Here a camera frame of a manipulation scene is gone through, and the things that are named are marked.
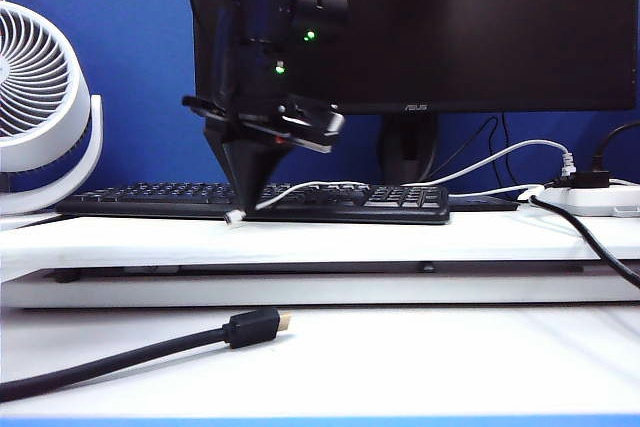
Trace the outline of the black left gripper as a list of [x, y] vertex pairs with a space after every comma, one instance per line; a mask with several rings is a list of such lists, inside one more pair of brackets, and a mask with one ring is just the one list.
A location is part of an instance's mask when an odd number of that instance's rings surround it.
[[328, 153], [345, 123], [336, 105], [292, 94], [235, 96], [226, 105], [185, 96], [182, 104], [207, 120], [205, 138], [243, 210], [256, 207], [283, 145]]

